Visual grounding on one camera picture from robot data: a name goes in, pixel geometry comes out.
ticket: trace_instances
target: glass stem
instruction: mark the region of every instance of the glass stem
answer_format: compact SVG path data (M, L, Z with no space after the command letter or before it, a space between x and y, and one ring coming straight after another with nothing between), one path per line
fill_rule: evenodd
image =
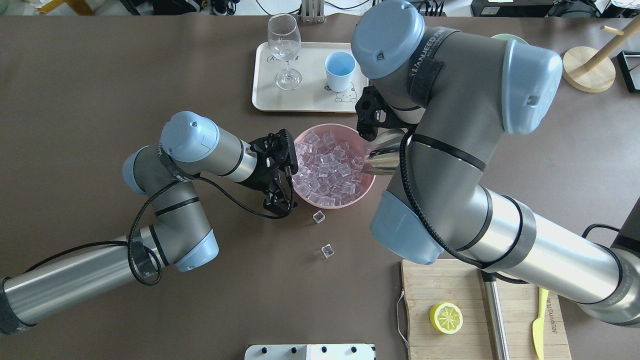
M287 72L284 74L284 79L286 82L290 83L293 80L293 73L291 72L291 68L289 66L289 60L285 61L287 63Z

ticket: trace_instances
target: pink bowl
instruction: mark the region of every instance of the pink bowl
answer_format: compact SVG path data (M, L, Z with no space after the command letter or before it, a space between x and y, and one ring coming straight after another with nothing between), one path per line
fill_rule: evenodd
M335 139L336 139L337 142L339 142L339 143L341 143L341 142L349 143L349 146L358 154L358 156L365 157L365 153L364 153L365 140L363 138L361 138L360 135L358 135L357 131L355 131L354 129L351 129L348 126L340 125L340 124L320 124L320 125L316 125L314 127L308 128L307 130L303 131L300 135L298 135L298 137L295 139L295 142L296 143L297 142L302 142L302 140L305 138L305 136L307 134L309 134L311 131L315 132L318 135L322 135L322 134L324 134L324 133L326 133L328 131L331 131L333 133L333 135L335 136ZM355 204L358 200L362 199L365 195L367 195L367 193L371 189L371 186L373 186L373 181L375 179L376 179L376 176L374 176L374 175L362 174L362 180L360 181L360 185L365 190L354 201L351 201L351 202L349 202L347 204L343 204L343 205L324 206L324 205L316 204L315 202L312 202L311 200L307 199L306 197L304 197L304 196L302 196L300 194L298 194L298 196L301 197L302 199L304 199L309 204L311 204L311 205L313 205L313 206L315 206L317 208L321 208L321 209L340 209L340 208L344 208L346 206Z

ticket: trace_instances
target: wine glass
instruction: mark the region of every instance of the wine glass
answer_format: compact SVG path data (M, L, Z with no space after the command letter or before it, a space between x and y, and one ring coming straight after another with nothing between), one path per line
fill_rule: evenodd
M276 75L276 84L282 90L297 89L302 83L302 74L289 66L300 51L300 31L296 18L288 13L279 13L269 19L267 40L269 50L276 58L287 63L287 68Z

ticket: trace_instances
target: glass base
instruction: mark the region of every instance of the glass base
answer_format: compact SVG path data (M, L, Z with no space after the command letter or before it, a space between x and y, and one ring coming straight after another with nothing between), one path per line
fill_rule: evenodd
M284 69L276 75L276 84L282 90L295 90L302 84L302 74L296 69L287 74L287 69Z

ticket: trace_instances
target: yellow knife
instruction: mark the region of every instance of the yellow knife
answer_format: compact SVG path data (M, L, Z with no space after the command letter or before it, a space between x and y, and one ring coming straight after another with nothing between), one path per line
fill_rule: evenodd
M533 347L536 348L538 359L545 360L545 308L547 306L547 297L549 291L547 289L538 288L538 317L533 320L531 329L533 332Z

